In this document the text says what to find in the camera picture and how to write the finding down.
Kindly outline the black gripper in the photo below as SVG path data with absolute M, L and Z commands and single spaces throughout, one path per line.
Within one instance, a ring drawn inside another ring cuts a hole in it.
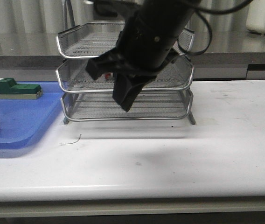
M 143 87 L 178 57 L 173 45 L 181 33 L 178 14 L 133 14 L 125 23 L 116 47 L 88 60 L 93 80 L 116 73 L 112 97 L 128 112 Z

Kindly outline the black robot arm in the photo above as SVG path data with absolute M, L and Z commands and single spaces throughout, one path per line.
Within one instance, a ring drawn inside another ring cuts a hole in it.
M 126 19 L 116 46 L 90 59 L 86 71 L 97 80 L 105 73 L 115 76 L 112 97 L 126 112 L 143 87 L 178 54 L 172 49 L 199 0 L 146 0 Z

